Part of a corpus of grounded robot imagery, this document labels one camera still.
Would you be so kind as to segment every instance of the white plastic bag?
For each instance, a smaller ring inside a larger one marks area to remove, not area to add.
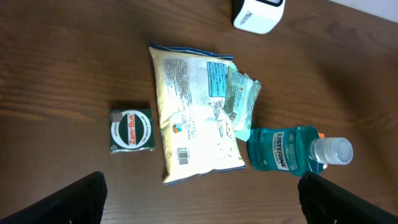
[[[158,45],[149,50],[169,172],[164,183],[211,170],[244,168],[231,121],[223,109],[226,74],[233,56]]]
[[[224,110],[233,124],[235,136],[243,141],[250,137],[253,108],[260,90],[259,81],[240,74],[235,64],[231,63]]]

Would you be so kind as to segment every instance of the barcode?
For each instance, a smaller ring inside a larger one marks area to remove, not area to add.
[[[229,116],[229,119],[231,120],[232,123],[234,122],[236,115],[237,114],[235,112],[232,112],[231,116]]]
[[[189,161],[189,153],[187,148],[179,148],[177,149],[178,154],[178,163],[180,165],[188,164]]]

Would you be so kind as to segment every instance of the brown wooden surface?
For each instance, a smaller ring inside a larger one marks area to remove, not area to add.
[[[95,171],[103,223],[305,223],[281,172],[195,176],[164,186],[155,152],[109,155],[108,109],[149,102],[148,44],[234,54],[262,83],[262,127],[312,124],[354,159],[322,176],[398,215],[398,24],[326,0],[287,1],[267,35],[235,29],[229,0],[1,1],[0,217]]]

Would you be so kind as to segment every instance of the listerine bottle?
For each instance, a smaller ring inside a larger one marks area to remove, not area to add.
[[[354,154],[347,139],[320,138],[312,126],[252,129],[248,151],[255,169],[279,170],[299,177],[306,171],[322,172],[324,164],[349,164]]]

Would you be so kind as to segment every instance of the plastic packet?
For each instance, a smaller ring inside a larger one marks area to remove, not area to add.
[[[232,55],[151,45],[160,132],[172,184],[212,170],[242,169],[223,107]]]
[[[250,137],[253,108],[260,90],[259,81],[240,74],[235,64],[231,63],[224,110],[233,123],[235,136],[243,141]]]
[[[110,110],[111,154],[155,149],[152,110]]]

